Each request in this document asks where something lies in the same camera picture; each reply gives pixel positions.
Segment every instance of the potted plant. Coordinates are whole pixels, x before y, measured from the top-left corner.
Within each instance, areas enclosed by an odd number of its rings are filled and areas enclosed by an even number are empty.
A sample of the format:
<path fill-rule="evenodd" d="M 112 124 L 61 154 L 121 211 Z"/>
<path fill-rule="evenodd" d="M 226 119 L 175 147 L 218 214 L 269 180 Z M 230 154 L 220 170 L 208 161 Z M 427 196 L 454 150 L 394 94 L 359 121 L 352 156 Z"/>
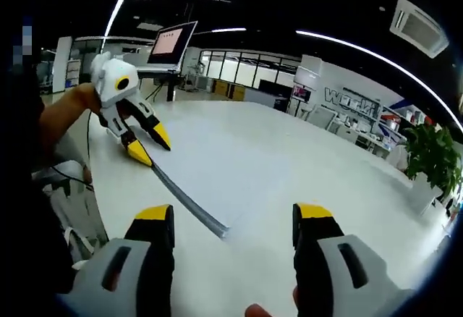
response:
<path fill-rule="evenodd" d="M 410 195 L 412 205 L 422 213 L 435 197 L 440 194 L 443 198 L 447 197 L 461 182 L 460 154 L 455 151 L 454 141 L 446 127 L 436 131 L 435 126 L 422 124 L 406 131 L 410 135 L 405 174 L 414 180 Z"/>

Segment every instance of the green leaves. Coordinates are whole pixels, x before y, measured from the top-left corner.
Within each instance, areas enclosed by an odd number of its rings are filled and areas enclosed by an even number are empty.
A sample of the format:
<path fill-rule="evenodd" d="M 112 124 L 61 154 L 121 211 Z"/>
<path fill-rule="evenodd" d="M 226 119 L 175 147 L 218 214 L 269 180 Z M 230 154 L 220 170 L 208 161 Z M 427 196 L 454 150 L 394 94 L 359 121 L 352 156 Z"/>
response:
<path fill-rule="evenodd" d="M 437 185 L 446 197 L 462 180 L 460 154 L 454 150 L 449 129 L 436 131 L 432 125 L 422 124 L 406 129 L 409 165 L 405 174 L 414 179 L 418 172 L 428 176 L 431 187 Z"/>

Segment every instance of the black ceiling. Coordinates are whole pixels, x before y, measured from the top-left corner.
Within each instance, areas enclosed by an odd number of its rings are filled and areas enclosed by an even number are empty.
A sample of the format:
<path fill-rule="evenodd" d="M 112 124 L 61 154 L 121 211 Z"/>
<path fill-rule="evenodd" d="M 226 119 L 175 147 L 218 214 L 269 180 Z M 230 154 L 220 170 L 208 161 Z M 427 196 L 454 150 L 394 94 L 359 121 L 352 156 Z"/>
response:
<path fill-rule="evenodd" d="M 45 48 L 55 48 L 59 36 L 103 35 L 116 1 L 37 0 L 38 40 Z M 462 0 L 409 1 L 438 20 L 451 40 L 435 59 L 389 32 L 397 0 L 126 0 L 111 35 L 155 38 L 156 33 L 137 28 L 140 22 L 168 26 L 198 20 L 197 32 L 244 27 L 246 32 L 196 35 L 191 44 L 317 55 L 385 85 L 434 120 L 451 124 L 437 100 L 397 69 L 353 48 L 295 33 L 309 30 L 329 35 L 396 62 L 434 89 L 456 114 L 458 71 L 462 69 Z"/>

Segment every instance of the white robotic hand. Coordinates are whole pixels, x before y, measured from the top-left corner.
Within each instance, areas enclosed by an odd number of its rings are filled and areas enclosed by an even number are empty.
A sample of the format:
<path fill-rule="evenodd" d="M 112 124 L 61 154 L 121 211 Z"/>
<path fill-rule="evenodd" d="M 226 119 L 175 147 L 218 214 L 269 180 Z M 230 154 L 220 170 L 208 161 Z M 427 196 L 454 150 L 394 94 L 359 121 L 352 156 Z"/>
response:
<path fill-rule="evenodd" d="M 111 59 L 111 54 L 107 51 L 95 56 L 90 71 L 91 80 L 101 100 L 100 120 L 121 138 L 122 145 L 131 157 L 148 166 L 153 164 L 141 142 L 120 117 L 116 103 L 120 103 L 128 114 L 136 118 L 140 126 L 158 144 L 168 151 L 171 150 L 169 137 L 163 125 L 138 91 L 139 80 L 135 66 L 119 59 Z"/>

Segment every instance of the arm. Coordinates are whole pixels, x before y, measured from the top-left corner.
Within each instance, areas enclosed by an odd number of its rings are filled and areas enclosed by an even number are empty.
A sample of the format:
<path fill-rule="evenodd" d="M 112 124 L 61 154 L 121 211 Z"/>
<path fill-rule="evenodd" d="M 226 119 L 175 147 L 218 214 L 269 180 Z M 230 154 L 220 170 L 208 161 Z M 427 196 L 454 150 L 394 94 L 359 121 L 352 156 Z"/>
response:
<path fill-rule="evenodd" d="M 91 83 L 78 85 L 57 102 L 45 107 L 39 119 L 43 151 L 52 152 L 55 144 L 86 109 L 98 113 L 100 107 L 100 100 Z"/>

